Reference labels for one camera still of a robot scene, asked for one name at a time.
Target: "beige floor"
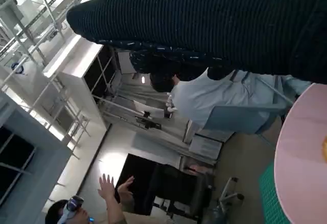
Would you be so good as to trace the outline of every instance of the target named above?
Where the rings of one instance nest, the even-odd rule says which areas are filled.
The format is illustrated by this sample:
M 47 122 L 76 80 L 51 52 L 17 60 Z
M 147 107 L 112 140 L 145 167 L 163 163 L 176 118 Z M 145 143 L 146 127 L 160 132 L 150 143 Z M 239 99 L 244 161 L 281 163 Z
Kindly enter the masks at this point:
M 264 133 L 270 142 L 276 143 L 281 128 L 280 121 Z M 264 217 L 259 192 L 259 176 L 273 162 L 274 149 L 257 136 L 236 134 L 223 146 L 216 168 L 216 194 L 218 197 L 230 176 L 238 177 L 236 191 L 245 199 L 230 210 L 231 224 L 261 224 Z

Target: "metal railing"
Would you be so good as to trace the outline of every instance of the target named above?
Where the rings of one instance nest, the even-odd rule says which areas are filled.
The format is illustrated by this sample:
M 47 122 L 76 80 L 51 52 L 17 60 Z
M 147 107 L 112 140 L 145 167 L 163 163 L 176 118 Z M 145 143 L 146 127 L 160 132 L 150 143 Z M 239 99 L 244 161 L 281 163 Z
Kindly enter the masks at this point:
M 16 6 L 14 4 L 15 0 L 6 0 L 4 3 L 2 3 L 0 5 L 0 11 L 6 9 L 8 6 L 13 5 Z M 10 48 L 17 43 L 21 50 L 23 51 L 23 57 L 21 58 L 20 62 L 18 63 L 18 65 L 9 73 L 9 75 L 2 81 L 2 83 L 0 84 L 0 89 L 3 92 L 6 92 L 9 88 L 9 81 L 11 78 L 13 78 L 14 74 L 21 68 L 21 66 L 26 63 L 26 61 L 31 60 L 35 63 L 38 71 L 40 71 L 42 73 L 44 65 L 47 64 L 49 61 L 46 60 L 46 56 L 45 54 L 41 51 L 41 49 L 39 48 L 39 46 L 45 42 L 48 38 L 49 35 L 51 35 L 54 31 L 57 31 L 62 40 L 65 41 L 65 36 L 62 32 L 62 28 L 61 28 L 61 24 L 62 21 L 64 19 L 64 16 L 66 14 L 66 12 L 68 11 L 68 9 L 70 7 L 72 7 L 74 4 L 79 3 L 80 0 L 73 0 L 72 2 L 70 2 L 69 4 L 67 4 L 66 8 L 57 16 L 55 17 L 53 14 L 53 11 L 51 10 L 51 5 L 55 2 L 56 0 L 51 0 L 51 1 L 47 1 L 47 0 L 42 0 L 42 4 L 44 5 L 44 8 L 42 8 L 37 15 L 27 24 L 27 25 L 23 25 L 20 21 L 16 22 L 21 30 L 18 33 L 15 33 L 12 29 L 10 29 L 10 27 L 8 27 L 5 22 L 3 20 L 1 20 L 0 18 L 0 23 L 2 24 L 2 26 L 11 34 L 13 35 L 13 37 L 7 42 L 7 44 L 0 50 L 0 62 L 2 59 L 4 59 L 6 57 L 6 55 L 9 53 Z M 29 28 L 44 14 L 44 13 L 49 13 L 49 16 L 51 18 L 51 24 L 46 28 L 46 30 L 43 32 L 43 35 L 40 37 L 40 39 L 35 42 L 33 37 L 31 36 L 31 34 L 29 34 L 28 30 Z M 22 42 L 21 37 L 23 35 L 26 35 L 27 39 L 30 41 L 31 43 L 31 48 L 29 49 L 24 42 Z M 41 61 L 42 63 L 39 63 L 34 57 L 33 57 L 33 53 L 37 51 L 39 53 L 39 56 L 41 57 Z M 59 72 L 55 72 L 49 79 L 47 84 L 45 85 L 45 87 L 43 88 L 43 90 L 39 93 L 38 97 L 35 99 L 35 101 L 33 102 L 33 104 L 31 105 L 27 105 L 25 102 L 20 103 L 19 105 L 22 106 L 22 108 L 24 108 L 24 110 L 26 112 L 28 112 L 29 114 L 31 114 L 32 112 L 36 112 L 35 108 L 40 104 L 40 100 L 41 98 L 45 95 L 46 91 L 48 90 L 48 88 L 50 86 L 54 86 L 58 95 L 57 98 L 59 98 L 60 100 L 60 108 L 57 110 L 57 112 L 54 114 L 54 116 L 51 116 L 52 119 L 51 121 L 48 121 L 46 123 L 42 123 L 43 126 L 45 126 L 45 128 L 47 130 L 51 130 L 56 122 L 56 119 L 58 118 L 58 116 L 60 115 L 61 111 L 63 109 L 66 109 L 69 111 L 69 113 L 72 115 L 72 117 L 74 118 L 74 121 L 72 122 L 70 128 L 68 129 L 68 131 L 66 132 L 66 134 L 63 135 L 63 140 L 68 140 L 67 144 L 69 142 L 72 142 L 74 144 L 74 147 L 71 149 L 72 150 L 72 155 L 75 156 L 77 159 L 79 159 L 75 154 L 74 154 L 74 150 L 77 147 L 80 139 L 82 138 L 83 133 L 85 132 L 86 134 L 88 134 L 90 136 L 90 134 L 87 131 L 87 125 L 88 125 L 88 120 L 85 120 L 83 118 L 83 116 L 81 116 L 81 110 L 75 111 L 75 109 L 73 109 L 71 107 L 71 105 L 69 104 L 68 100 L 69 100 L 69 94 L 67 94 L 65 88 L 63 85 L 59 85 L 60 80 L 58 80 L 58 73 Z M 80 134 L 78 135 L 78 137 L 76 138 L 76 140 L 74 139 L 75 134 L 77 133 L 77 131 L 80 132 Z M 8 146 L 8 144 L 10 143 L 11 139 L 14 137 L 14 134 L 11 134 L 8 139 L 6 140 L 6 142 L 0 147 L 0 153 L 2 153 L 4 151 L 4 149 Z M 17 167 L 13 167 L 11 165 L 8 164 L 4 164 L 4 163 L 0 163 L 0 167 L 6 167 L 9 168 L 11 170 L 14 170 L 16 172 L 18 172 L 18 174 L 16 175 L 14 181 L 11 183 L 11 185 L 9 186 L 9 188 L 6 190 L 5 194 L 1 197 L 0 199 L 0 205 L 3 203 L 3 201 L 5 200 L 5 198 L 7 197 L 8 193 L 11 191 L 11 189 L 13 188 L 13 186 L 15 185 L 15 183 L 17 182 L 17 180 L 19 179 L 19 177 L 22 174 L 25 175 L 29 175 L 31 174 L 29 171 L 26 170 L 26 167 L 29 163 L 29 161 L 31 160 L 33 154 L 35 153 L 36 148 L 32 151 L 32 153 L 30 154 L 30 156 L 28 157 L 28 159 L 26 160 L 26 162 L 24 163 L 24 165 L 21 168 L 17 168 Z

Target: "dark hair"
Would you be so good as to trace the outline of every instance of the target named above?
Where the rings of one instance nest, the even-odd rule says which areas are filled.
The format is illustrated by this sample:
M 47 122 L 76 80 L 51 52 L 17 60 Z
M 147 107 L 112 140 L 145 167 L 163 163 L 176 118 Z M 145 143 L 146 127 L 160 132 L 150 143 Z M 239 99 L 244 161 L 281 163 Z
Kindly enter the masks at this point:
M 68 200 L 65 199 L 55 202 L 45 216 L 45 224 L 57 224 L 61 218 L 59 211 L 65 207 L 67 202 Z
M 156 74 L 150 74 L 150 82 L 153 89 L 160 93 L 170 93 L 174 88 L 172 77 L 158 77 Z

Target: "knit sweater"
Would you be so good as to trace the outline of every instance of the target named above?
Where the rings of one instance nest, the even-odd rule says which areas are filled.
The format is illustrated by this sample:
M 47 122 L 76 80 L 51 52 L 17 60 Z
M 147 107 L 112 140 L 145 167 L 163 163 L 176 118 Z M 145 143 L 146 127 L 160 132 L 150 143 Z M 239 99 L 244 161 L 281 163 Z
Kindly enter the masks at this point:
M 205 66 L 327 83 L 326 12 L 327 0 L 90 0 L 67 21 L 97 43 L 150 42 L 210 56 Z

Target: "pink plate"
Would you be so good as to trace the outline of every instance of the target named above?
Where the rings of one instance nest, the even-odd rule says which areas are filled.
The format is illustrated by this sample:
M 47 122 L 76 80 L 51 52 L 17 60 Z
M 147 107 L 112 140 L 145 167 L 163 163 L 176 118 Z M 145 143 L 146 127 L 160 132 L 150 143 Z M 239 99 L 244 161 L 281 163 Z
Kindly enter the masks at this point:
M 275 155 L 279 202 L 294 224 L 327 223 L 327 85 L 313 84 L 290 110 Z

